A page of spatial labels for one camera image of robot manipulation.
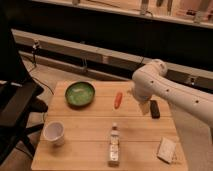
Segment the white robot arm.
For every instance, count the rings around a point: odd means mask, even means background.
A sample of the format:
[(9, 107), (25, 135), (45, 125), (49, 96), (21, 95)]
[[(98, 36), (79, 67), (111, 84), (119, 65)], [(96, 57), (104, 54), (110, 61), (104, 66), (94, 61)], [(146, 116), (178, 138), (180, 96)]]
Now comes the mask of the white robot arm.
[(155, 94), (182, 108), (209, 126), (213, 143), (213, 94), (170, 81), (165, 78), (167, 71), (160, 59), (138, 68), (132, 75), (133, 96), (146, 103)]

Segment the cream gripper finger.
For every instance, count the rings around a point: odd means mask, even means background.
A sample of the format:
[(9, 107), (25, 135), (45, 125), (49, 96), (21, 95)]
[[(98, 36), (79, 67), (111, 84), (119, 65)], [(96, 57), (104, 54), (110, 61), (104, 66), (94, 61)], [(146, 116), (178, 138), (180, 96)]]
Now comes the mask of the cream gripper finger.
[(143, 115), (146, 115), (150, 111), (150, 102), (140, 103), (139, 107)]

